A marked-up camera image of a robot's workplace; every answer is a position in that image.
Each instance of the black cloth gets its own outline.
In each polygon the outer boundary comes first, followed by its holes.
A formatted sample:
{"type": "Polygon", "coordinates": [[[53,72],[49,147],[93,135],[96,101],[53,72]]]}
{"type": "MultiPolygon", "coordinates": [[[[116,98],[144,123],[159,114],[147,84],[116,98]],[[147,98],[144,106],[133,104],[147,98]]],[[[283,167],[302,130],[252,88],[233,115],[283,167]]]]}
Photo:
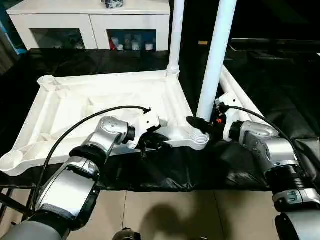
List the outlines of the black cloth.
{"type": "MultiPolygon", "coordinates": [[[[208,49],[193,49],[193,51],[190,54],[187,51],[181,52],[179,79],[191,110],[195,113],[208,49]]],[[[261,67],[256,62],[264,60],[257,60],[251,55],[251,53],[229,52],[225,64],[266,117],[273,120],[291,137],[298,136],[298,133],[301,136],[303,132],[304,136],[308,137],[307,139],[317,139],[318,133],[313,129],[307,131],[309,128],[305,129],[303,124],[297,123],[296,128],[291,128],[292,121],[295,123],[296,120],[302,121],[300,118],[294,116],[288,119],[283,118],[283,116],[287,116],[284,109],[293,108],[297,112],[296,114],[299,113],[299,110],[293,102],[289,104],[285,100],[288,98],[286,91],[277,93],[278,87],[275,87],[272,82],[273,67],[270,66],[266,70],[264,66],[261,67]]],[[[288,57],[287,62],[290,66],[292,59],[288,57]]],[[[39,77],[43,75],[67,77],[164,70],[167,64],[167,52],[31,50],[1,78],[0,156],[12,148],[19,134],[39,90],[37,84],[39,77]]],[[[299,67],[300,69],[307,68],[304,64],[299,67]]],[[[294,72],[291,72],[290,76],[295,77],[296,81],[294,82],[298,82],[298,76],[306,79],[309,75],[295,75],[294,72]]],[[[301,144],[319,145],[318,142],[305,142],[305,139],[301,144]]],[[[46,179],[59,166],[60,164],[50,165],[46,179]]],[[[17,177],[9,177],[0,173],[0,187],[34,188],[40,171],[41,167],[33,167],[17,177]]],[[[101,187],[108,190],[136,192],[187,192],[212,189],[268,190],[252,154],[233,142],[213,141],[202,151],[179,147],[166,151],[148,152],[146,157],[142,157],[140,153],[113,156],[109,158],[103,173],[101,187]]]]}

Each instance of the floor tile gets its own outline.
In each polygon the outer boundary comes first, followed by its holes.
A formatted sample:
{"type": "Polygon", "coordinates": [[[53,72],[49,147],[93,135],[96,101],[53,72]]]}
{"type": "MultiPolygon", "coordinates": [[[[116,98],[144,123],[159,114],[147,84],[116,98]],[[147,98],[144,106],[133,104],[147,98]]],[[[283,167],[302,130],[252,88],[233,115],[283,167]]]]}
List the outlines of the floor tile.
{"type": "Polygon", "coordinates": [[[215,191],[227,240],[277,240],[271,192],[215,191]]]}
{"type": "Polygon", "coordinates": [[[123,226],[143,240],[223,240],[213,191],[128,192],[123,226]]]}
{"type": "MultiPolygon", "coordinates": [[[[14,189],[11,198],[17,202],[26,205],[30,190],[26,189],[14,189]]],[[[19,224],[23,215],[9,207],[6,208],[2,222],[0,224],[0,238],[7,233],[7,231],[13,227],[11,222],[19,224]]]]}
{"type": "Polygon", "coordinates": [[[68,240],[111,240],[122,229],[126,191],[101,191],[87,225],[68,240]]]}

